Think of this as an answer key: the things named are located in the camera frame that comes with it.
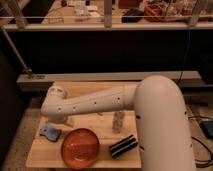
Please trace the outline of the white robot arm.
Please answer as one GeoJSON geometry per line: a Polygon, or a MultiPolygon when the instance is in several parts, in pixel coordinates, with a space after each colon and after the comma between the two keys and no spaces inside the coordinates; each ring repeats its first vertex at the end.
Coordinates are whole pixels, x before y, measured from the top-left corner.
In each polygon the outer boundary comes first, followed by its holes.
{"type": "Polygon", "coordinates": [[[135,112],[142,171],[196,171],[184,97],[168,77],[149,76],[74,98],[52,86],[41,107],[41,113],[51,119],[121,110],[135,112]]]}

